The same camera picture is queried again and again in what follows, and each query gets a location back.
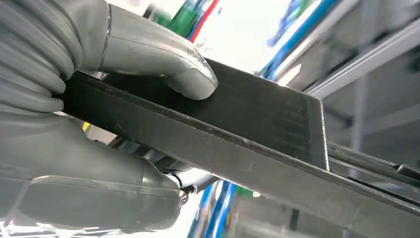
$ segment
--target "red cable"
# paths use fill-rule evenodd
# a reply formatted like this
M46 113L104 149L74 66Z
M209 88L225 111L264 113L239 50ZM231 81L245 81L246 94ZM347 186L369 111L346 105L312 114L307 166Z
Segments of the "red cable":
M194 42L198 36L198 33L200 32L201 28L204 25L204 22L207 20L207 18L210 16L210 13L213 11L213 9L216 7L217 3L219 2L219 0L214 0L209 8L207 9L207 11L204 13L199 25L197 26L196 31L193 34L193 37L191 37L191 42Z

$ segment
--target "blue hose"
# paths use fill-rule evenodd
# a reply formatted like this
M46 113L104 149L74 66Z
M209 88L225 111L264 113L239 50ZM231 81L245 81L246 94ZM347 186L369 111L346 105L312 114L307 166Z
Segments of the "blue hose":
M281 47L273 59L262 69L262 76L268 80L275 80L275 72L287 55L300 41L316 26L339 0L323 0L299 27L293 36Z
M235 188L236 185L223 181L219 199L211 213L211 218L204 236L205 238L220 238L226 223L227 214L229 213L230 204L232 203Z

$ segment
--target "metal frame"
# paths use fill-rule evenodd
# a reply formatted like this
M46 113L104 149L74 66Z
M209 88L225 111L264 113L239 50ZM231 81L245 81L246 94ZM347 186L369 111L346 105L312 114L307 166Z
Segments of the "metal frame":
M323 99L419 44L420 19L417 19L305 93Z
M244 120L255 114L262 114L261 120L264 117L277 120L274 114L265 113L270 109L276 111L276 108L287 107L287 97L298 95L311 102L316 101L300 92L278 87L272 82L227 66L215 62L210 62L210 65L219 79L219 88L207 100L197 102L180 99L179 104L172 97L171 91L153 86L158 79L147 81L140 77L114 77L123 79L121 82L131 89L135 88L133 83L141 82L141 96L154 101L151 102L77 73L67 81L67 90L61 95L65 101L64 111L366 237L417 237L420 232L420 208L416 202L401 199L392 193L338 176L329 172L328 168L317 167L308 161L281 153L282 147L273 148L270 141L265 140L268 137L275 141L273 134L264 129L264 126L270 126L271 121L261 121L261 126L249 124L248 132L254 134L234 134L232 131L239 127L235 121L230 123L234 118L224 108L226 104L229 105L231 111L241 114L239 116ZM225 79L233 80L236 87L233 84L224 86ZM267 103L271 108L259 109L259 105L249 105L261 99L256 94L247 92L238 98L241 83L249 85L250 89L254 87L253 92L259 91L261 97L271 98L271 103ZM281 98L274 98L275 94L270 90L276 90L276 95L282 96L285 104L278 104ZM232 98L220 98L227 95ZM239 108L232 107L235 98ZM248 104L248 107L241 108L240 103ZM192 110L195 105L204 111L211 111L211 114ZM212 118L220 118L224 123L215 126L212 121L209 124ZM314 128L315 122L311 123L306 126ZM317 127L321 128L322 120L317 123ZM267 132L268 136L263 134L263 137L258 137L262 132Z

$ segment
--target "black plastic part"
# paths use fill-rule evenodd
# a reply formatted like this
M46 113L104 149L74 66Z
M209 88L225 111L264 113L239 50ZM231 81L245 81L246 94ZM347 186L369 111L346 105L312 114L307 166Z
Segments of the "black plastic part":
M156 77L111 74L102 82L319 168L326 168L322 109L318 99L226 65L211 60L208 62L219 85L213 95L201 101L183 97ZM126 113L122 106L113 107L119 108L121 118L129 117L131 112ZM127 128L122 124L119 126L129 130L129 125Z

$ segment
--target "blue cable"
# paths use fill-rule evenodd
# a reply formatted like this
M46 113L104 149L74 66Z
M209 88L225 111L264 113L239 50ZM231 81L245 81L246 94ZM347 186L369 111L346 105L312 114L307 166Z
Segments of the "blue cable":
M262 69L262 76L268 80L275 80L274 74L280 66L285 55L287 55L293 47L298 44L311 29L322 20L328 11L339 0L323 0L314 10L314 12L307 18L307 20L299 27L293 36L281 47L274 58Z
M226 223L236 185L223 181L220 196L214 206L204 238L220 238Z
M211 190L213 189L214 183L210 184L203 192L203 196L201 197L200 204L198 206L198 211L196 213L196 217L191 225L190 231L188 232L187 238L192 238L199 223L199 218L201 217L201 213L204 210L204 207L209 203L211 199Z

